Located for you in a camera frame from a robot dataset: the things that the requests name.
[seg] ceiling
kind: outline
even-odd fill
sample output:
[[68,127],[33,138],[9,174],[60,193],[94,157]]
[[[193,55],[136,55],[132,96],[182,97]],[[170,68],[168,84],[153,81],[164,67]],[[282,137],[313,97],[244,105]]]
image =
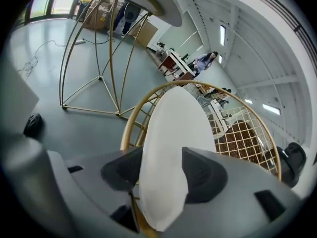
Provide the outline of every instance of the ceiling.
[[[212,51],[223,56],[222,67],[238,88],[241,99],[268,126],[276,145],[304,143],[306,122],[303,92],[289,56],[270,30],[247,12],[225,0],[192,0],[205,26]],[[220,44],[220,25],[226,27],[225,45]],[[281,110],[276,115],[267,104]]]

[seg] power strip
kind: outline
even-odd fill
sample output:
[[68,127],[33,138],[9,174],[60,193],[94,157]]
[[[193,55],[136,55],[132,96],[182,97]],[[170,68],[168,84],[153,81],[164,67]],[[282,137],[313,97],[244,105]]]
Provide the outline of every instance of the power strip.
[[77,41],[75,42],[75,45],[82,44],[82,43],[85,43],[85,42],[86,42],[86,40],[80,39],[80,40],[77,40]]

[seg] wire mesh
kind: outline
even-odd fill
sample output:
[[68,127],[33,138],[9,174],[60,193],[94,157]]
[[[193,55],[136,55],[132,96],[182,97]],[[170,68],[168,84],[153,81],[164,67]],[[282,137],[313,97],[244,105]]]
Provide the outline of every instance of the wire mesh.
[[[121,149],[143,145],[151,115],[159,100],[169,89],[182,86],[204,109],[211,125],[211,140],[214,140],[217,153],[255,163],[280,180],[276,145],[263,121],[249,106],[230,93],[217,87],[212,88],[206,83],[192,82],[173,81],[147,95],[133,110],[135,117],[131,115],[129,118],[132,120],[131,126],[138,127],[138,136],[132,140],[129,135],[131,130],[126,127]],[[235,105],[228,105],[227,101],[235,101]],[[136,124],[136,120],[141,121],[140,117],[143,121]]]

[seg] gray floor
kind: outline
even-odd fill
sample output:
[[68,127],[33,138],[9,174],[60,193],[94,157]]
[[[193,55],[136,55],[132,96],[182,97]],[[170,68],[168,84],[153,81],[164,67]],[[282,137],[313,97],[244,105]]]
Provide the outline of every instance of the gray floor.
[[[60,45],[66,44],[74,23],[70,19],[48,20],[15,30],[8,48],[16,69],[21,69],[30,61],[37,48],[46,41],[55,40]],[[97,42],[103,42],[107,37],[108,35],[98,33]],[[114,48],[120,40],[119,36],[116,37]],[[93,41],[94,32],[83,29],[79,38]],[[114,78],[119,96],[132,44],[133,39],[129,37],[114,55]],[[45,44],[37,52],[39,62],[30,76],[26,77],[24,72],[21,74],[40,98],[34,111],[41,114],[45,126],[38,139],[47,149],[59,152],[65,160],[80,155],[95,155],[118,150],[126,121],[112,115],[75,110],[63,111],[59,106],[58,81],[63,52],[63,47],[56,47],[54,43]],[[98,45],[99,64],[102,69],[108,60],[108,54],[108,43]],[[136,105],[147,92],[166,82],[156,68],[147,52],[137,45],[128,70],[122,110]],[[67,69],[64,97],[68,97],[97,75],[95,46],[90,43],[76,45]],[[104,73],[104,78],[111,86],[109,67]],[[95,81],[76,95],[69,105],[115,112],[114,105],[101,81]]]

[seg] gold grid panel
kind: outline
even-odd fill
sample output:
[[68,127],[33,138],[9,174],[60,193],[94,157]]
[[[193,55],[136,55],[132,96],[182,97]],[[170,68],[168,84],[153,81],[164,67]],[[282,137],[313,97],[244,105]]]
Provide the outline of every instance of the gold grid panel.
[[[142,146],[147,133],[150,117],[160,98],[175,86],[185,89],[200,89],[209,86],[217,94],[209,94],[210,106],[204,106],[211,124],[216,151],[219,154],[253,162],[281,180],[281,166],[274,140],[261,118],[243,101],[236,96],[215,86],[191,80],[177,80],[169,82],[149,92],[137,106],[135,106],[124,130],[121,150],[132,146]],[[226,97],[234,98],[239,107],[216,111],[219,102]],[[136,138],[132,138],[132,131],[138,129]]]

